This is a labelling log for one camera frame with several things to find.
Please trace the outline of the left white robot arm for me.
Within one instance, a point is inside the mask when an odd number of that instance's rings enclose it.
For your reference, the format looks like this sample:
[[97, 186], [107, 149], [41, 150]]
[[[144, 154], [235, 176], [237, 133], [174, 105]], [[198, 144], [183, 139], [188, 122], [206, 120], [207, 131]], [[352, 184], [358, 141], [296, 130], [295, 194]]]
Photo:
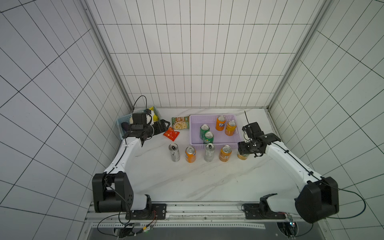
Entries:
[[94, 208], [97, 213], [126, 213], [126, 219], [149, 219], [154, 216], [149, 195], [136, 194], [127, 175], [127, 166], [146, 140], [167, 131], [170, 122], [146, 109], [117, 120], [122, 143], [111, 164], [92, 179]]

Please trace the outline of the orange gold can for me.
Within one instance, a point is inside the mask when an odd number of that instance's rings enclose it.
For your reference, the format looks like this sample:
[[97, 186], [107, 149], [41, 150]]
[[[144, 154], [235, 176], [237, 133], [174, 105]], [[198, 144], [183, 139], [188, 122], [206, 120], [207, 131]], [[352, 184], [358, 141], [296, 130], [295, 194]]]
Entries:
[[233, 136], [236, 131], [237, 124], [235, 121], [231, 120], [227, 122], [225, 134], [227, 136]]

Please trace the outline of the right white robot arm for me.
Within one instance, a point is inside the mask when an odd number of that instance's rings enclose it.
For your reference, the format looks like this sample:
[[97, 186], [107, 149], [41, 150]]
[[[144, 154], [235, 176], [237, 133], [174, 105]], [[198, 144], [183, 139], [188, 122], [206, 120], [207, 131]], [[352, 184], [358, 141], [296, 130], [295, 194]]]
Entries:
[[296, 157], [274, 133], [265, 134], [258, 123], [242, 128], [249, 138], [239, 142], [241, 155], [255, 157], [269, 156], [275, 160], [293, 179], [298, 193], [271, 193], [260, 198], [259, 214], [298, 215], [307, 223], [313, 224], [339, 212], [338, 183], [331, 177], [324, 178]]

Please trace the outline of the green gold can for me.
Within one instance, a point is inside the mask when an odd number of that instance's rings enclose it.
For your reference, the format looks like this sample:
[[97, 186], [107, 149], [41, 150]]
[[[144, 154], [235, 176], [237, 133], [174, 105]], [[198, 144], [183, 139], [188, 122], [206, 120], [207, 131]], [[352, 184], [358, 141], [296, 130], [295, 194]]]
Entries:
[[249, 157], [249, 154], [240, 154], [240, 153], [237, 153], [237, 157], [240, 159], [240, 160], [247, 160], [248, 157]]

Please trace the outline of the orange Fanta can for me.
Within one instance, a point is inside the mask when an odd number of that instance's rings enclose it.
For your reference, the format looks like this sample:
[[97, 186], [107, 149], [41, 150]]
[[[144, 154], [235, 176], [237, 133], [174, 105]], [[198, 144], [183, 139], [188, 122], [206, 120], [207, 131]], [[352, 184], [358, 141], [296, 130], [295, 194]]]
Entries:
[[216, 130], [223, 131], [226, 125], [226, 118], [224, 116], [218, 116], [216, 122]]

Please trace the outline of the green sprite can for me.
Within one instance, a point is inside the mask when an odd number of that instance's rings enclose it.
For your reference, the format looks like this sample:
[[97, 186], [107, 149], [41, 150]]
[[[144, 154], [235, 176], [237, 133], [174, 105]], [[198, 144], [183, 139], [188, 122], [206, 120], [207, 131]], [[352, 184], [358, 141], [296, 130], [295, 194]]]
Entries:
[[209, 131], [210, 131], [210, 127], [207, 124], [201, 125], [201, 127], [200, 127], [200, 139], [204, 140], [206, 132], [209, 132]]
[[210, 143], [213, 143], [214, 142], [214, 134], [210, 131], [206, 132], [204, 134], [204, 144], [210, 144]]

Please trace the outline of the silver white drink can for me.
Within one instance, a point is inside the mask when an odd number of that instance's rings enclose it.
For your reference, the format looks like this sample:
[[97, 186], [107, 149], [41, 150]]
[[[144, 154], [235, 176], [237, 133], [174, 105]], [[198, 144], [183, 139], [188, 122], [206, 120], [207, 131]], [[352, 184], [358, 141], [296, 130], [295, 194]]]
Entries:
[[171, 154], [171, 160], [173, 162], [178, 162], [180, 160], [179, 146], [175, 143], [169, 145], [169, 151]]

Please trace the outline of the green Sprite can front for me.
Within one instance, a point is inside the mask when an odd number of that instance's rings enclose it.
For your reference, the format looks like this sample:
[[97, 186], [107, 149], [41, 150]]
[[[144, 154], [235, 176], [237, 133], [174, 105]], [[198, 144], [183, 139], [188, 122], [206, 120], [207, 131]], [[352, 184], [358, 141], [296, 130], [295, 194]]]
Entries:
[[210, 143], [213, 143], [214, 142], [214, 134], [210, 131], [206, 132], [204, 134], [204, 144], [210, 144]]

